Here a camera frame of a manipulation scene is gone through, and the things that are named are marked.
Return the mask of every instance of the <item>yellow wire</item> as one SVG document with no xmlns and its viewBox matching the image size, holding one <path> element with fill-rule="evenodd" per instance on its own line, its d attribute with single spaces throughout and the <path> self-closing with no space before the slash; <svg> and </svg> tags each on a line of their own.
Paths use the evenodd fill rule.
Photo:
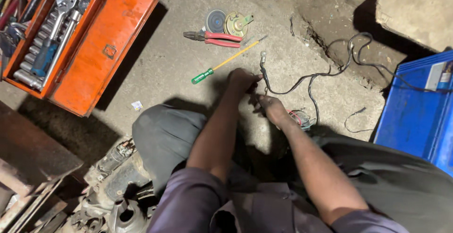
<svg viewBox="0 0 453 233">
<path fill-rule="evenodd" d="M 223 66 L 224 64 L 228 63 L 230 60 L 234 59 L 235 57 L 241 55 L 242 53 L 244 53 L 246 50 L 252 48 L 253 46 L 257 45 L 259 43 L 259 40 L 257 40 L 256 42 L 254 42 L 253 44 L 249 45 L 247 48 L 245 48 L 244 50 L 241 50 L 240 52 L 236 53 L 235 55 L 233 55 L 231 58 L 225 60 L 224 62 L 220 63 L 217 67 L 215 68 L 212 68 L 213 71 L 217 70 L 218 68 L 220 68 L 221 66 Z"/>
</svg>

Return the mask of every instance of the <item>dark trousers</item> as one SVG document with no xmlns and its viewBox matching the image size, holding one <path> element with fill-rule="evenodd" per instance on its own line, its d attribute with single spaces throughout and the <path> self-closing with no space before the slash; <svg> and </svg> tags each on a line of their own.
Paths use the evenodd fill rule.
<svg viewBox="0 0 453 233">
<path fill-rule="evenodd" d="M 157 105 L 133 123 L 135 146 L 155 193 L 165 189 L 175 167 L 188 158 L 206 121 L 199 113 Z M 448 174 L 415 156 L 346 136 L 314 140 L 373 208 L 411 233 L 452 232 L 453 180 Z M 236 166 L 233 171 L 241 169 Z M 244 171 L 234 175 L 233 180 L 247 178 Z"/>
</svg>

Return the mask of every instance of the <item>orange toolbox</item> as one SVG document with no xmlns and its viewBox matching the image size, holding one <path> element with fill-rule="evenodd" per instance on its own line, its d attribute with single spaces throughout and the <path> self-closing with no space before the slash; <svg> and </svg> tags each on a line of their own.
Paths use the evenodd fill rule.
<svg viewBox="0 0 453 233">
<path fill-rule="evenodd" d="M 30 61 L 30 47 L 37 46 L 35 39 L 56 7 L 56 0 L 41 0 L 2 78 L 39 99 L 48 99 L 78 116 L 89 116 L 157 2 L 90 0 L 53 69 L 48 71 L 46 84 L 31 87 L 14 73 L 21 69 L 19 72 L 24 73 L 21 63 Z"/>
</svg>

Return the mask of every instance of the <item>red pliers handle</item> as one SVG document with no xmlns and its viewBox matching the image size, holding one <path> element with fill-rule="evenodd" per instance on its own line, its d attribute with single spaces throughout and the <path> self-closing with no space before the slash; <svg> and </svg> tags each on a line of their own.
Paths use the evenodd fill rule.
<svg viewBox="0 0 453 233">
<path fill-rule="evenodd" d="M 231 43 L 231 42 L 216 40 L 215 38 L 227 39 L 227 40 L 236 41 L 236 42 L 242 41 L 241 37 L 228 35 L 228 34 L 224 34 L 224 33 L 211 33 L 208 31 L 206 31 L 204 33 L 204 38 L 205 38 L 205 40 L 204 40 L 205 44 L 211 43 L 211 44 L 215 44 L 218 46 L 231 47 L 231 48 L 239 48 L 239 47 L 241 47 L 241 45 L 238 43 Z"/>
</svg>

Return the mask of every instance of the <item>screwdriver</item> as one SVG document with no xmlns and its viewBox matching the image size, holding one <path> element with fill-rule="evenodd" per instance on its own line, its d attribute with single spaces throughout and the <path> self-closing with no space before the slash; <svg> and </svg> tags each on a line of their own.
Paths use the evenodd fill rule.
<svg viewBox="0 0 453 233">
<path fill-rule="evenodd" d="M 248 49 L 252 48 L 253 46 L 257 45 L 259 42 L 263 41 L 265 38 L 267 37 L 267 35 L 265 35 L 262 39 L 259 39 L 257 41 L 255 41 L 253 44 L 249 45 L 247 48 L 245 48 L 244 50 L 241 50 L 240 52 L 236 53 L 235 55 L 231 56 L 229 59 L 225 60 L 224 62 L 220 63 L 219 65 L 217 65 L 215 68 L 209 68 L 206 72 L 204 73 L 201 73 L 199 75 L 197 75 L 194 79 L 192 79 L 192 84 L 197 84 L 199 82 L 201 82 L 202 80 L 204 80 L 208 75 L 212 75 L 214 73 L 215 70 L 217 70 L 218 68 L 220 68 L 221 66 L 223 66 L 224 64 L 230 62 L 232 59 L 236 58 L 237 56 L 241 55 L 242 53 L 244 53 L 245 51 L 247 51 Z"/>
</svg>

